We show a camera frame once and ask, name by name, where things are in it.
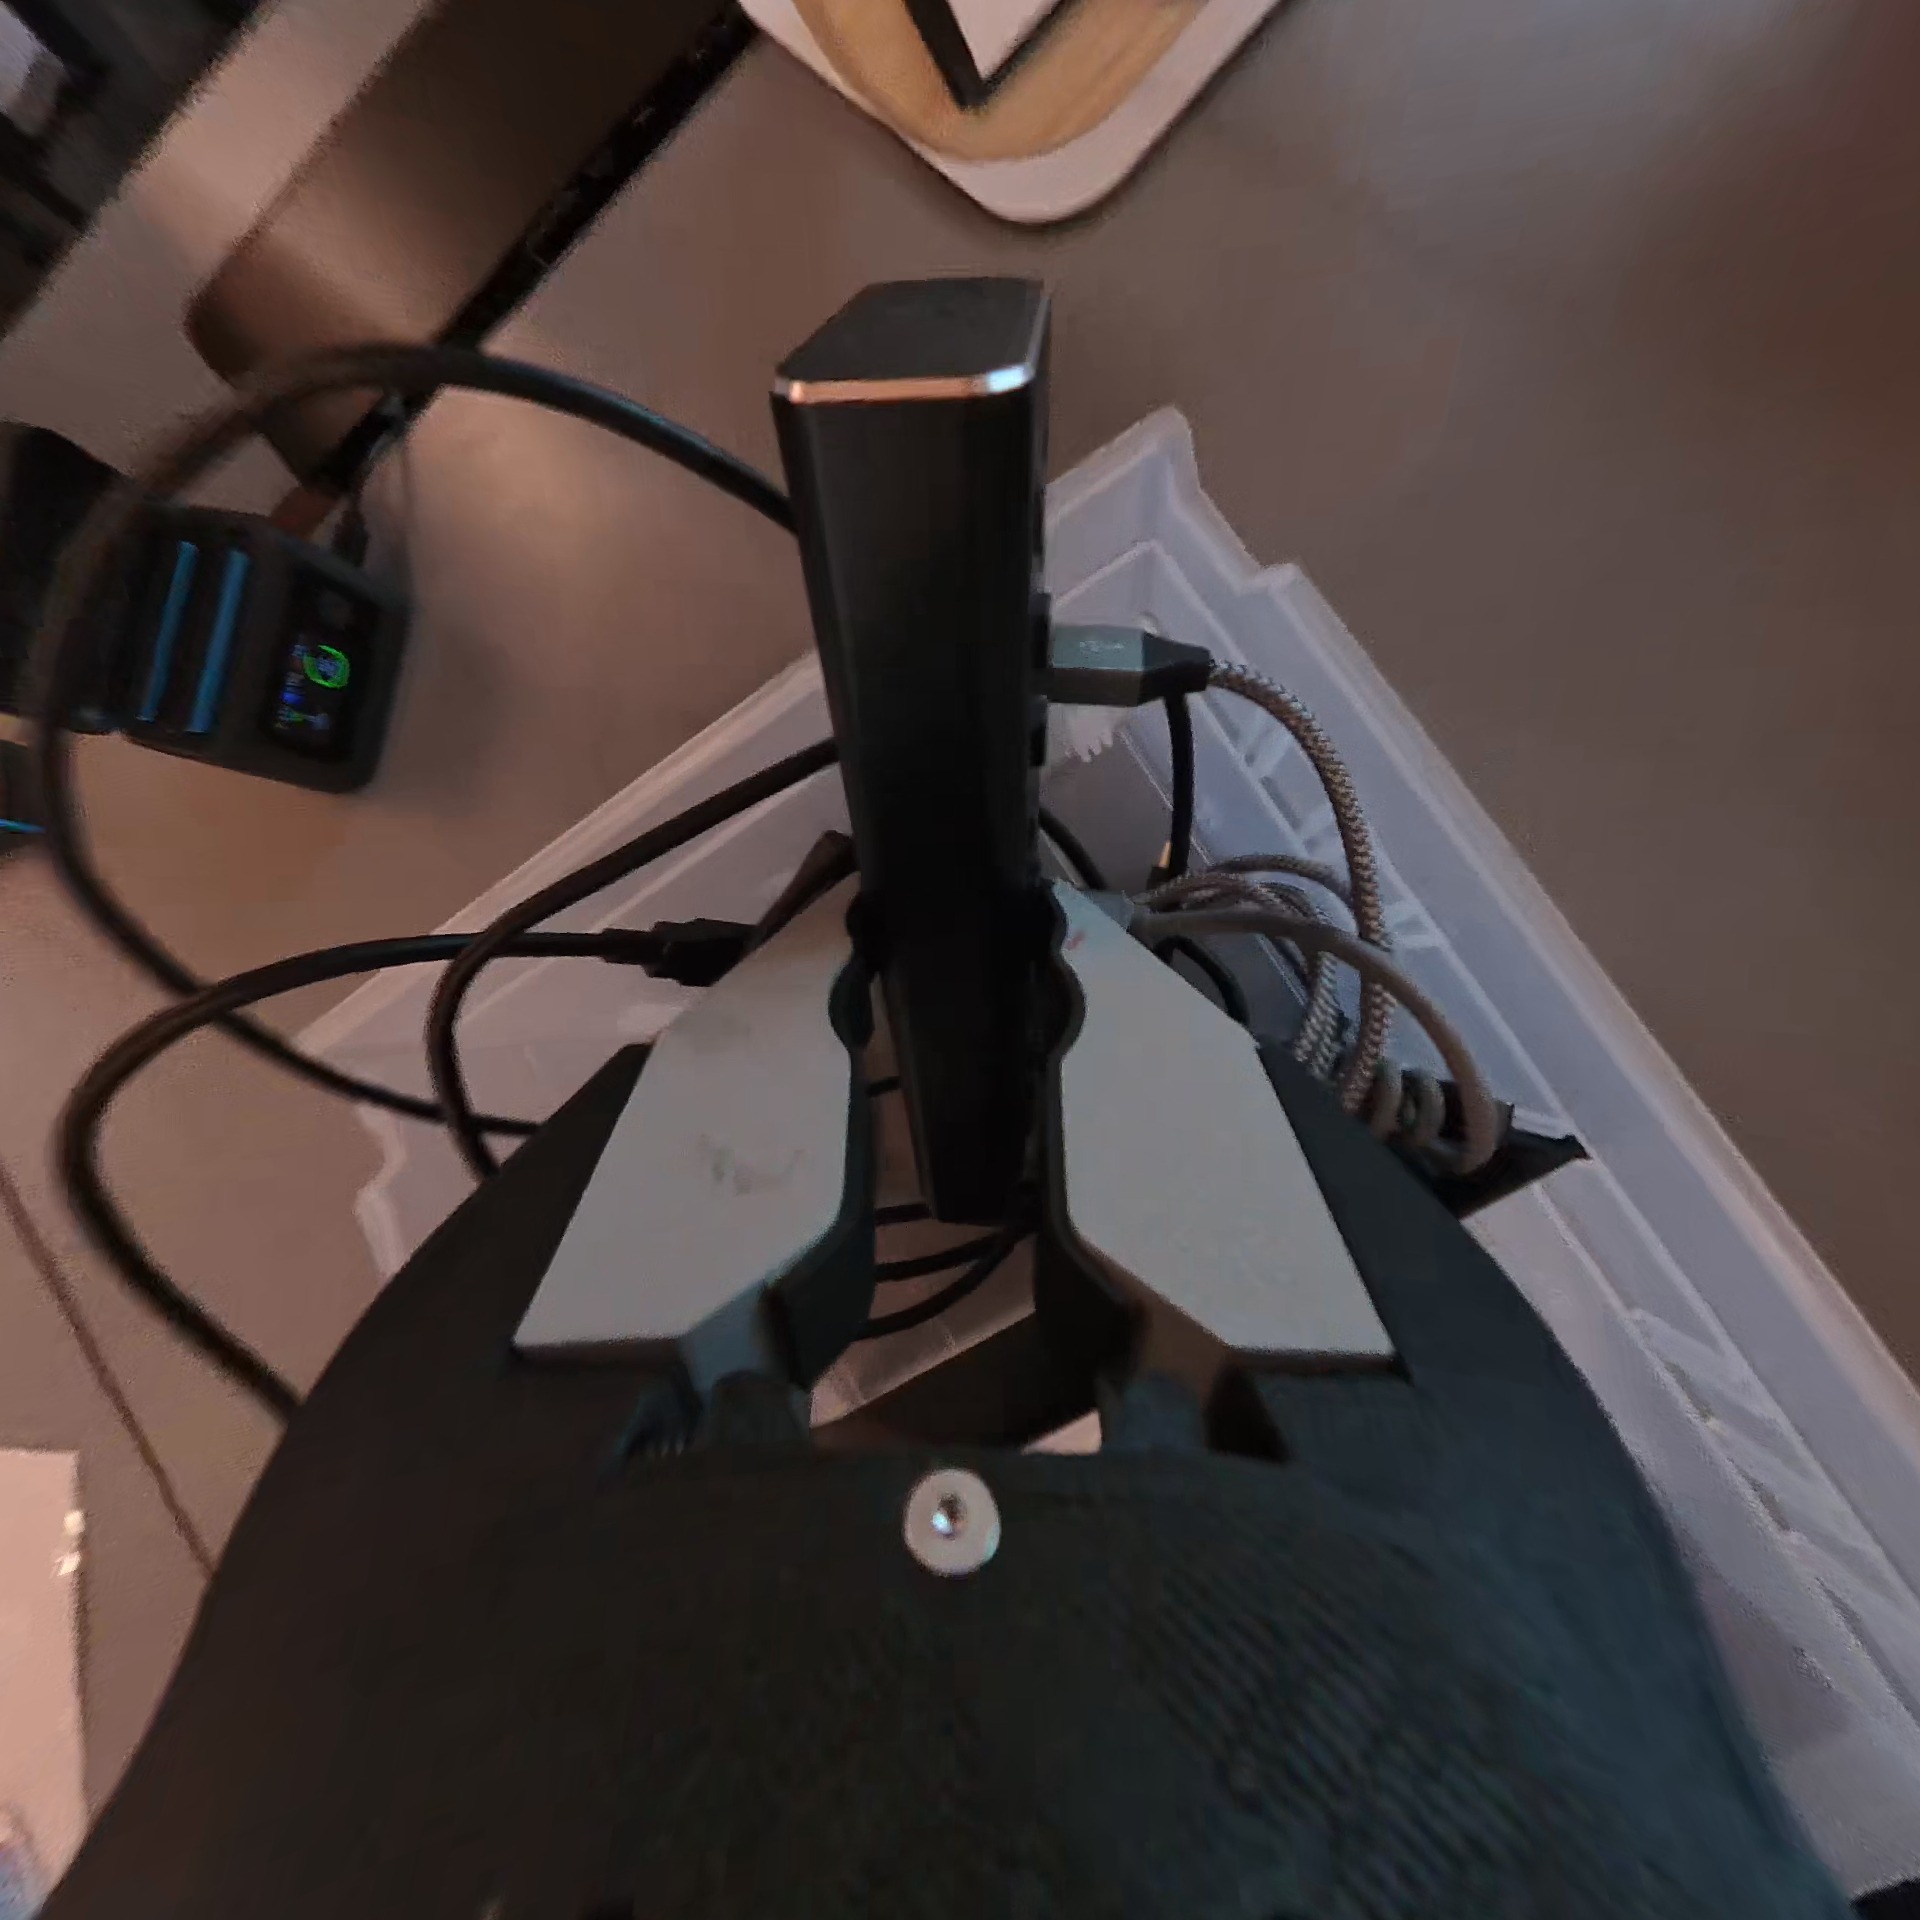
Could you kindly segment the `clear plastic bin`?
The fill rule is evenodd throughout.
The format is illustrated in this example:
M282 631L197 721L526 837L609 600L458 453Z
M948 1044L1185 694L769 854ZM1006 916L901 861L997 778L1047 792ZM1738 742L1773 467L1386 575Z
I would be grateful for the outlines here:
M1632 1017L1350 631L1297 564L1261 566L1160 410L1047 491L1045 588L1068 620L1139 622L1279 681L1356 776L1390 942L1494 1092L1588 1159L1469 1222L1580 1367L1654 1488L1740 1699L1852 1893L1916 1883L1916 1387ZM567 828L443 931L616 848L826 731L812 656ZM1261 712L1196 717L1198 841L1333 863L1302 751ZM769 904L844 825L813 778L578 915ZM688 995L501 968L463 1021L474 1096L546 1118Z

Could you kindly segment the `white stand base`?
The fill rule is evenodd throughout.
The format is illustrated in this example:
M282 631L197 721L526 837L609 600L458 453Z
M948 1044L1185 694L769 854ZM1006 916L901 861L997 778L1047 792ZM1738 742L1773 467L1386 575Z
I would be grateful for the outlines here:
M1112 196L1277 2L745 2L747 20L973 205Z

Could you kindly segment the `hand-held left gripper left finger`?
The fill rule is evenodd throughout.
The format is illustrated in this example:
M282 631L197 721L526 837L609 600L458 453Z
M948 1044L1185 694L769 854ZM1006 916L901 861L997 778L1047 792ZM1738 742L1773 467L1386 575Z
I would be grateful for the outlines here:
M650 1049L513 1355L812 1389L878 1292L873 986L806 904Z

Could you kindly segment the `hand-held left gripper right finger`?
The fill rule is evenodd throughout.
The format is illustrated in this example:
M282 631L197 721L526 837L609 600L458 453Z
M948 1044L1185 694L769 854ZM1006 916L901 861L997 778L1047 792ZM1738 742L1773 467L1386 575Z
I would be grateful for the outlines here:
M1034 1306L1094 1380L1216 1389L1397 1362L1253 1037L1117 909L1051 888Z

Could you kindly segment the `black power station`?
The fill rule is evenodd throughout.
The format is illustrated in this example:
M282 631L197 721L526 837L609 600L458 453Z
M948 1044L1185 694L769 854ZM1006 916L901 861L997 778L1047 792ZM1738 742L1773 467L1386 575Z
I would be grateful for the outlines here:
M399 591L262 514L149 505L86 607L75 728L355 792L381 762L409 633Z

